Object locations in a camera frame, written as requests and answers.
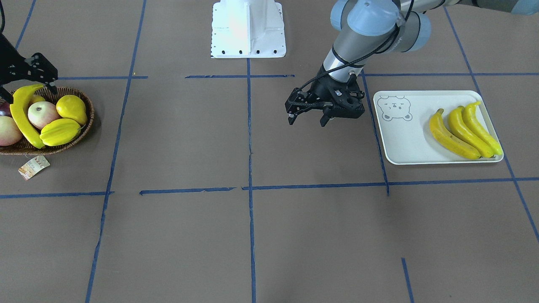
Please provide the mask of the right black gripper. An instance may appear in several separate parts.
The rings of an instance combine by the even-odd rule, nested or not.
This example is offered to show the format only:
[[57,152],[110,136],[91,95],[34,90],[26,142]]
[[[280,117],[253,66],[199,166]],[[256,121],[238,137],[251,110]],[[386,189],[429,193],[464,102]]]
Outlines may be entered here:
[[[42,53],[35,53],[29,58],[19,54],[8,39],[0,35],[0,84],[6,85],[14,81],[29,80],[44,84],[48,90],[58,94],[55,81],[58,69]],[[13,104],[13,96],[0,86],[0,97],[8,104]]]

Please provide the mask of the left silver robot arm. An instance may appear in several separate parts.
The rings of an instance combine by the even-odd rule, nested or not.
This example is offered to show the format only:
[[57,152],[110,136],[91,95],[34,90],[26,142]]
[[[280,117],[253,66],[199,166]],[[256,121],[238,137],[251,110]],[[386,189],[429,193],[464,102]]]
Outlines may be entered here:
[[538,12],[537,0],[339,0],[331,10],[335,42],[317,75],[295,88],[285,102],[288,123],[300,114],[321,111],[321,126],[333,118],[357,119],[365,111],[358,75],[375,54],[412,52],[429,40],[426,11],[467,5],[514,15]]

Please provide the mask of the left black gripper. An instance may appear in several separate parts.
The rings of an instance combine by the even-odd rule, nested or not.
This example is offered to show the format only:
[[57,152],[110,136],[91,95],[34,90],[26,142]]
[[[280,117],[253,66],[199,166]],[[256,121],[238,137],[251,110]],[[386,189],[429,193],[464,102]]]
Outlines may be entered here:
[[299,88],[294,88],[286,100],[288,123],[293,125],[300,114],[311,110],[322,111],[321,127],[333,118],[357,119],[365,112],[364,97],[356,72],[349,72],[344,82],[333,79],[326,72],[319,72]]

